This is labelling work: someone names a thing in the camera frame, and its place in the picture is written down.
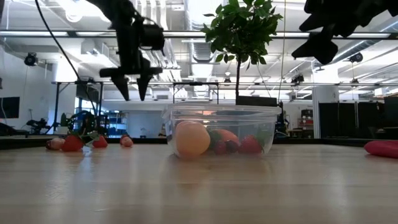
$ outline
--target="black panel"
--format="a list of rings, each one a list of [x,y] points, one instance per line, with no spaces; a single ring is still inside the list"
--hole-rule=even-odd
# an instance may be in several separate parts
[[[83,100],[89,101],[86,91],[88,91],[88,94],[90,95],[90,98],[93,100],[94,103],[98,103],[98,100],[100,98],[100,93],[98,90],[92,86],[86,85],[86,84],[79,84],[76,87],[76,97],[82,98]]]
[[[356,135],[355,104],[339,103],[338,112],[338,135],[341,137],[354,138]]]
[[[320,103],[319,118],[321,138],[338,136],[338,104]]]
[[[398,97],[384,98],[384,112],[389,126],[398,126]]]
[[[0,118],[19,118],[19,97],[0,98],[0,105]]]
[[[238,96],[236,105],[243,106],[278,106],[276,98],[260,96]]]

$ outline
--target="green plant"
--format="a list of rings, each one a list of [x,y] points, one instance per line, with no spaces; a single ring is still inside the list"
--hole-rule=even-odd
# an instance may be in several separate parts
[[[229,4],[219,5],[210,27],[204,24],[201,30],[206,34],[206,42],[211,42],[212,53],[220,53],[216,62],[225,63],[236,59],[236,99],[239,96],[239,78],[241,64],[249,60],[253,65],[266,64],[263,56],[267,55],[266,44],[276,35],[278,20],[283,17],[274,14],[271,0],[243,0],[246,7],[241,7],[238,0],[229,0]]]

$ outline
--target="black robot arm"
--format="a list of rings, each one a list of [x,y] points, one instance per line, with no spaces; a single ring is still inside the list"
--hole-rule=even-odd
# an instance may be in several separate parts
[[[141,47],[151,50],[163,50],[163,29],[157,24],[144,24],[142,17],[130,0],[87,0],[97,6],[112,22],[111,29],[116,31],[118,40],[119,68],[104,68],[100,77],[111,77],[112,82],[129,100],[128,79],[125,75],[139,75],[137,85],[139,95],[144,101],[149,81],[153,75],[162,73],[161,68],[150,67],[150,61],[142,56]]]

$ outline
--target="table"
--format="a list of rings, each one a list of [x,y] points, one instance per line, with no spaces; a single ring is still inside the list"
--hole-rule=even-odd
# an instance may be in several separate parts
[[[396,223],[398,162],[274,145],[185,162],[165,145],[0,151],[1,223]]]

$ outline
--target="clear plastic bin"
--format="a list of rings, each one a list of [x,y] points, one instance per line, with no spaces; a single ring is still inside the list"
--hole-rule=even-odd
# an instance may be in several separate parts
[[[274,139],[279,107],[168,105],[162,117],[167,142],[179,157],[266,154]]]

